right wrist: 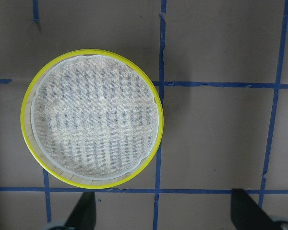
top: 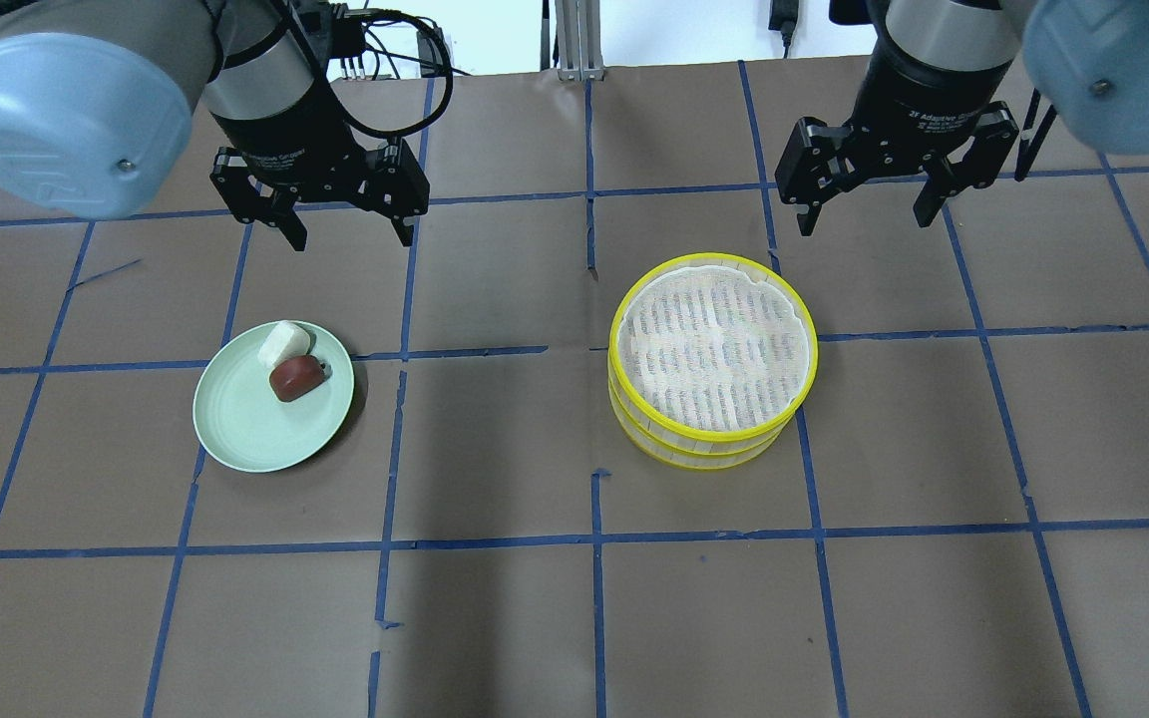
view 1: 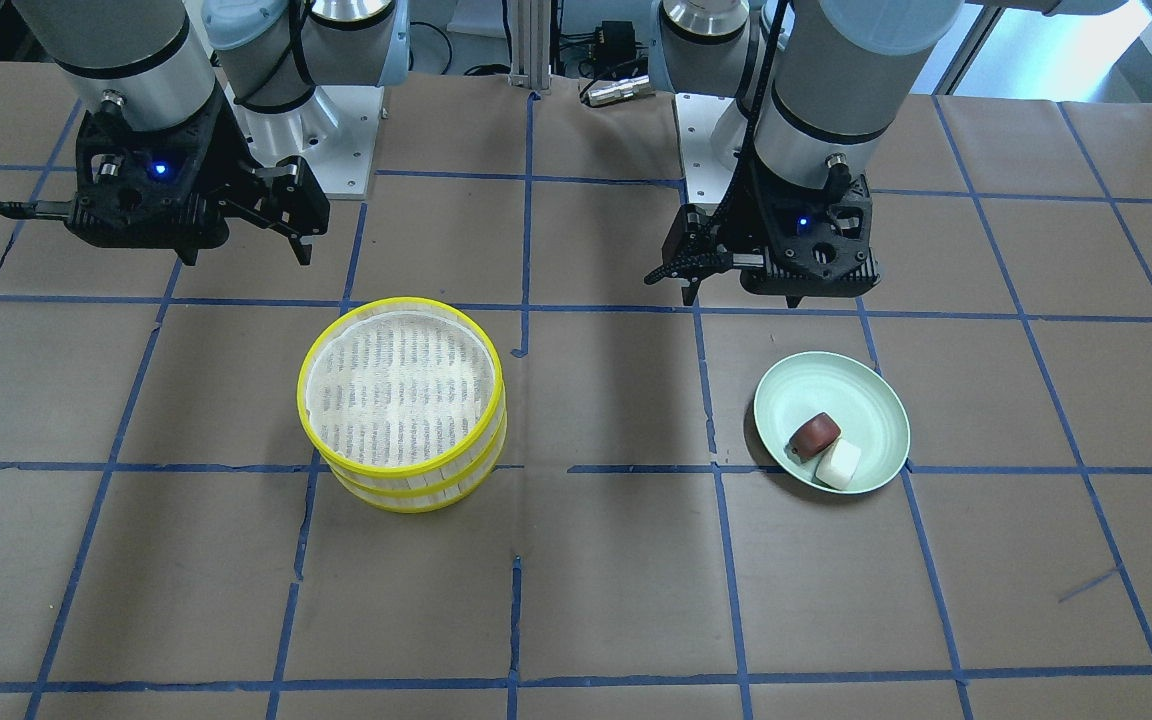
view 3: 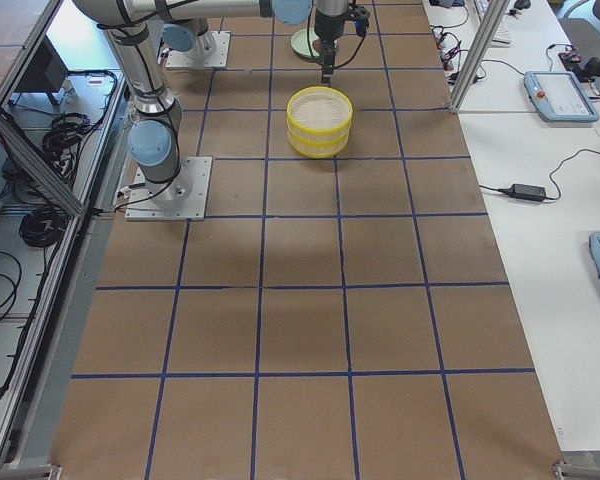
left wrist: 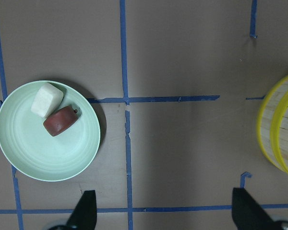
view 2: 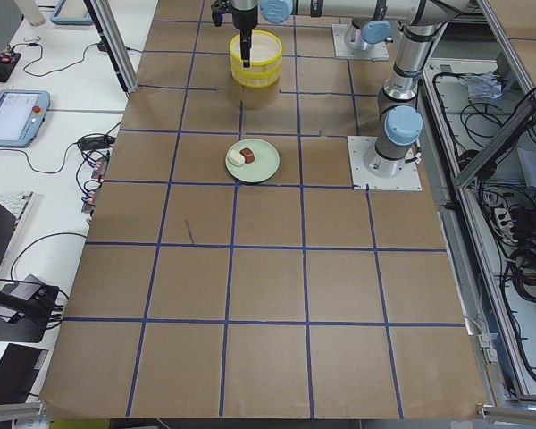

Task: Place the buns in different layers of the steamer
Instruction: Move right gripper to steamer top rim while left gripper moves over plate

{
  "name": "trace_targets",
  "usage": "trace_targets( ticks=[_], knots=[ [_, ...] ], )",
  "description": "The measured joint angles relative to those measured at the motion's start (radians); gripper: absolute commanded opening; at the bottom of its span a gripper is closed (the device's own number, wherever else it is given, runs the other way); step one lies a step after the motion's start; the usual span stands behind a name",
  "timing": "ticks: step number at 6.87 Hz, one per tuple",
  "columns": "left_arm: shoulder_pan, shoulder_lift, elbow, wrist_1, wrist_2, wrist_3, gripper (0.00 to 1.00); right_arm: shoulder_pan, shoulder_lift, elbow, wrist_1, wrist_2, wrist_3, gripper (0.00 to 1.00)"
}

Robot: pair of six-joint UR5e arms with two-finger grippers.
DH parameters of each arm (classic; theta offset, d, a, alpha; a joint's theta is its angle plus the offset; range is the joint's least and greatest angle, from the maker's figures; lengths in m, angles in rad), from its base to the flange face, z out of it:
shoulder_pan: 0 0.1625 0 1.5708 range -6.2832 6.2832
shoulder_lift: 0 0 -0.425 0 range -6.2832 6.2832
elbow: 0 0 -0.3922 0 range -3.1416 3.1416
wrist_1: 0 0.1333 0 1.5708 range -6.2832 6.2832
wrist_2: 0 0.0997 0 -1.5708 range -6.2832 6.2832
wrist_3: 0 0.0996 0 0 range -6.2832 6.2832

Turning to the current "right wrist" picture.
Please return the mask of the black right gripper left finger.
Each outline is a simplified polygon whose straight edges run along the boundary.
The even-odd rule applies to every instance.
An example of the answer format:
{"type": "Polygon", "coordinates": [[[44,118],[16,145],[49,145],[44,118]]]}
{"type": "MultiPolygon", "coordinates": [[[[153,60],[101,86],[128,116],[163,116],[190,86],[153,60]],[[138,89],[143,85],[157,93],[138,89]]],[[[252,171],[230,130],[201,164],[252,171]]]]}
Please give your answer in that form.
{"type": "Polygon", "coordinates": [[[96,199],[94,192],[84,192],[65,222],[67,230],[94,230],[96,226],[96,199]]]}

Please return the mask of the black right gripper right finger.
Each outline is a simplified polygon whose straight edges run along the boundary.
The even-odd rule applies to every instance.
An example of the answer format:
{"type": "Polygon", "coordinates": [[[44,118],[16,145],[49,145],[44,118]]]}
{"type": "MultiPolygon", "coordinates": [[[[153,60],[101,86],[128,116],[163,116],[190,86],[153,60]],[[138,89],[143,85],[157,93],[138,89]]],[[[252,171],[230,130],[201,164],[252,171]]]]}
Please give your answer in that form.
{"type": "Polygon", "coordinates": [[[231,221],[237,230],[276,230],[276,224],[243,189],[231,191],[231,221]]]}

